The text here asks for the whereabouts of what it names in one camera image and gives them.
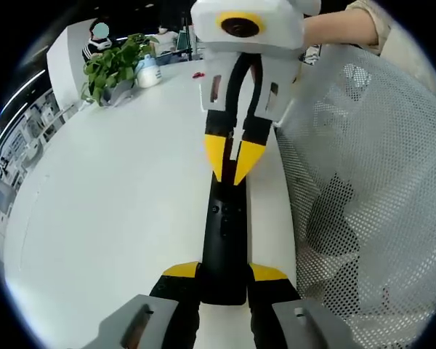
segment human arm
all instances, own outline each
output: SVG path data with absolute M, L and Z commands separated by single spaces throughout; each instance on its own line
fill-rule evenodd
M 346 9 L 309 17 L 304 24 L 307 47 L 316 44 L 378 44 L 374 21 L 364 9 Z
M 176 51 L 176 47 L 177 47 L 177 39 L 179 37 L 179 34 L 176 33 L 175 31 L 170 31 L 171 35 L 171 41 L 173 42 L 173 46 L 170 48 L 171 52 Z
M 314 44 L 357 44 L 381 53 L 391 30 L 392 19 L 370 0 L 357 0 L 345 11 L 304 20 L 305 46 Z

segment potted plant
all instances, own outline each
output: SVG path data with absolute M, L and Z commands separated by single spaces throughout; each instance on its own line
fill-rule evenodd
M 152 54 L 150 41 L 158 42 L 153 37 L 133 34 L 121 47 L 105 50 L 93 57 L 84 66 L 88 82 L 82 87 L 81 99 L 96 101 L 99 105 L 110 105 L 123 92 L 134 86 L 134 69 L 147 54 Z

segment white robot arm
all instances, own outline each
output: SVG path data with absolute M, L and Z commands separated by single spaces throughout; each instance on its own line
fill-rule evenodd
M 206 151 L 219 182 L 238 185 L 265 151 L 272 122 L 283 116 L 299 72 L 304 13 L 316 14 L 319 9 L 320 0 L 197 0 L 194 4 L 195 33 L 207 48 L 201 85 L 202 106 L 209 111 Z M 239 91 L 250 68 L 254 94 L 233 169 L 227 150 L 233 141 Z

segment yellow camera ring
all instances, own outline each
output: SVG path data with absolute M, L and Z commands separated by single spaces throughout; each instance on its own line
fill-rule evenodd
M 238 38 L 250 38 L 265 31 L 262 19 L 249 12 L 223 12 L 218 16 L 217 24 L 226 33 Z

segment person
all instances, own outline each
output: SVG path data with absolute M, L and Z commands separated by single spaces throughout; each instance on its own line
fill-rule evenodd
M 94 34 L 95 26 L 98 24 L 104 24 L 101 20 L 95 20 L 89 28 L 90 38 L 87 44 L 82 49 L 82 57 L 84 62 L 88 62 L 91 58 L 101 55 L 106 49 L 110 49 L 113 45 L 111 40 L 106 36 L 105 38 L 99 38 Z
M 158 43 L 151 41 L 155 50 L 158 65 L 175 63 L 176 60 L 179 61 L 178 57 L 171 55 L 172 52 L 176 51 L 176 41 L 178 36 L 178 33 L 169 31 L 163 25 L 158 27 L 158 34 L 154 36 Z
M 380 6 L 357 0 L 341 12 L 305 18 L 305 46 L 356 44 L 405 71 L 436 96 L 436 72 L 412 36 Z

